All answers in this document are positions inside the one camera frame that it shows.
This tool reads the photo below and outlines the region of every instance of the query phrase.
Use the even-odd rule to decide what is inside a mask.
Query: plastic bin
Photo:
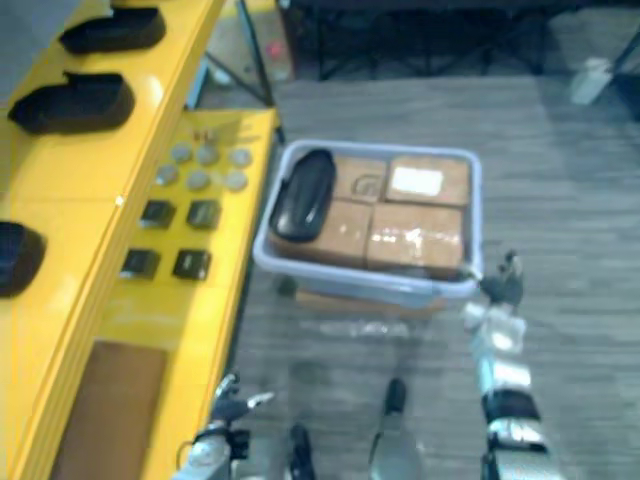
[[[472,152],[454,148],[411,147],[373,143],[299,140],[284,151],[275,181],[269,193],[265,212],[253,245],[253,258],[263,269],[293,277],[308,291],[393,303],[406,308],[421,308],[434,297],[463,298],[471,295],[473,280],[440,281],[394,273],[357,270],[284,258],[268,241],[269,218],[280,185],[286,180],[296,162],[309,150],[326,148],[335,154],[372,158],[390,162],[397,155],[446,155],[467,162],[471,172],[471,198],[465,211],[465,261],[478,272],[483,271],[482,244],[482,167]]]

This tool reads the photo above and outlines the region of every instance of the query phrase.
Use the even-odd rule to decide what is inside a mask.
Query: black object
[[[311,441],[307,429],[300,424],[291,428],[291,460],[289,471],[291,480],[315,480],[316,474],[313,469],[313,459],[311,451]]]
[[[220,203],[216,200],[196,200],[191,202],[187,213],[187,223],[193,228],[214,229],[220,219]]]
[[[95,18],[65,30],[60,43],[74,54],[149,48],[166,33],[160,10],[112,8],[113,16]]]
[[[227,442],[231,447],[231,460],[246,460],[249,458],[249,444],[251,432],[249,430],[233,430],[227,434]]]
[[[270,226],[290,242],[310,242],[322,230],[336,179],[336,166],[328,150],[312,150],[296,163],[280,186]]]
[[[384,414],[404,412],[404,405],[407,401],[407,386],[399,378],[394,378],[387,387],[387,397],[384,401]]]
[[[482,396],[482,410],[489,425],[499,418],[540,420],[538,407],[530,393],[518,390],[497,390]]]
[[[636,31],[636,34],[613,63],[614,77],[612,82],[620,99],[627,106],[631,117],[636,122],[640,122],[640,75],[633,72],[622,73],[621,70],[639,47],[640,29]]]
[[[153,250],[131,249],[120,270],[123,278],[145,278],[151,280],[160,263],[160,255]]]
[[[524,297],[524,273],[519,255],[510,250],[498,271],[499,275],[480,280],[480,289],[491,304],[507,304],[515,310]]]
[[[140,217],[140,226],[144,228],[169,228],[176,207],[167,200],[149,200]]]
[[[0,297],[21,293],[44,258],[44,239],[15,222],[0,222]]]
[[[68,83],[37,88],[9,118],[29,133],[85,133],[119,127],[133,111],[133,92],[118,73],[65,72]]]
[[[211,254],[206,250],[180,250],[173,275],[187,280],[205,280],[210,263]]]

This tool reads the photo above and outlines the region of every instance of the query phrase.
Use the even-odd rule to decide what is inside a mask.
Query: robotic hand
[[[185,464],[172,480],[229,480],[231,462],[247,458],[250,433],[232,430],[232,423],[270,401],[273,392],[260,393],[247,400],[237,398],[239,379],[229,374],[216,389],[209,424],[194,437]]]
[[[469,303],[462,312],[487,421],[482,478],[562,480],[549,454],[531,372],[522,356],[526,322],[516,316],[524,296],[522,261],[511,251],[497,275],[470,274],[489,299],[488,306]]]

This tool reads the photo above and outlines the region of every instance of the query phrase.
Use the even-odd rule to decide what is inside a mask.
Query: silver metal part
[[[548,455],[500,450],[495,457],[500,480],[565,480]]]
[[[229,152],[229,160],[234,167],[248,167],[251,165],[251,152],[246,148],[236,148]]]
[[[231,448],[223,435],[198,441],[171,480],[230,480]]]
[[[247,399],[247,407],[249,407],[249,410],[253,410],[256,407],[273,400],[275,396],[276,394],[273,392],[259,393]]]
[[[416,440],[407,431],[401,415],[382,419],[369,466],[371,480],[424,480],[424,462]]]
[[[527,322],[513,316],[510,308],[484,307],[475,303],[465,306],[462,316],[465,329],[472,337],[472,352],[494,350],[517,354],[524,349]]]
[[[171,149],[171,158],[176,163],[185,163],[191,160],[191,145],[177,143]]]
[[[227,175],[227,178],[225,179],[225,185],[227,186],[227,188],[234,192],[243,190],[248,183],[249,179],[247,178],[245,173],[239,170],[229,173],[229,175]]]
[[[237,385],[238,376],[235,373],[229,373],[224,376],[224,378],[220,381],[220,385],[216,388],[215,398],[216,400],[223,396],[224,394],[231,391],[231,389]]]
[[[191,191],[202,190],[211,183],[211,179],[206,172],[200,170],[193,172],[187,178],[187,188]]]
[[[489,435],[495,435],[503,446],[546,446],[546,439],[542,429],[542,424],[537,420],[525,418],[499,418],[489,424],[487,427],[487,433],[489,433]]]
[[[506,388],[523,392],[531,389],[529,367],[515,358],[486,353],[477,361],[477,373],[482,395]]]
[[[171,185],[178,180],[178,169],[175,165],[162,165],[156,172],[157,185]]]
[[[213,145],[202,145],[196,151],[196,159],[203,166],[213,165],[218,161],[218,150]]]

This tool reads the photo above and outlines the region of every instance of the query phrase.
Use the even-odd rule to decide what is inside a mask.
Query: cardboard box
[[[334,200],[318,238],[292,243],[270,234],[280,255],[345,267],[363,268],[371,207]]]
[[[137,480],[142,475],[167,352],[93,345],[50,480]]]
[[[462,212],[457,208],[379,203],[373,207],[367,266],[425,268],[450,278],[463,261]]]
[[[386,199],[464,207],[469,203],[469,165],[448,157],[400,156],[391,162]]]
[[[299,305],[305,308],[325,312],[339,312],[345,314],[372,313],[376,315],[382,314],[389,316],[417,317],[421,320],[427,320],[430,315],[441,312],[446,307],[446,302],[443,298],[434,298],[431,303],[422,308],[410,309],[400,305],[394,305],[392,303],[372,302],[369,300],[361,300],[359,298],[323,295],[301,289],[297,289],[295,291],[295,299]]]
[[[333,198],[376,203],[382,198],[387,179],[387,162],[335,156],[337,176]]]

